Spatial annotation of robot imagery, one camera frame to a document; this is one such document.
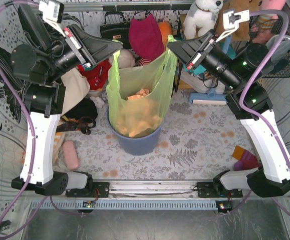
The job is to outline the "green plastic trash bag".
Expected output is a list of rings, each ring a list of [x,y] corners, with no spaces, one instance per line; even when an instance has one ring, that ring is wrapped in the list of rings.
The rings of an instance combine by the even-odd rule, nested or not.
[[[162,124],[170,106],[177,57],[170,50],[147,65],[119,68],[113,54],[106,92],[109,122],[128,138],[145,137]]]

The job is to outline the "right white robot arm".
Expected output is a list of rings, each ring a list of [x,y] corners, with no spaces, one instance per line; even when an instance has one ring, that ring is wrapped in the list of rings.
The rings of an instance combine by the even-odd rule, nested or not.
[[[231,190],[242,189],[268,198],[290,191],[290,155],[277,129],[272,103],[256,80],[248,83],[252,76],[262,76],[258,66],[268,48],[252,43],[231,59],[212,31],[196,39],[169,42],[167,46],[187,68],[202,66],[229,89],[227,105],[247,130],[261,161],[260,166],[250,170],[221,172],[206,187],[198,187],[199,196],[225,196]]]

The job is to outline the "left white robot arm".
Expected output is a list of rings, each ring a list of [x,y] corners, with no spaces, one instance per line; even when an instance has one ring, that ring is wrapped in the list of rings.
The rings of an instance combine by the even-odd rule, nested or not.
[[[14,76],[29,83],[25,95],[29,112],[26,158],[20,176],[12,180],[12,187],[44,196],[94,196],[97,188],[90,174],[53,170],[53,142],[65,98],[65,86],[56,81],[79,64],[98,65],[123,46],[118,41],[91,36],[75,24],[64,26],[64,5],[59,1],[41,1],[39,10],[43,22],[61,37],[58,44],[42,39],[42,49],[19,45],[11,54]]]

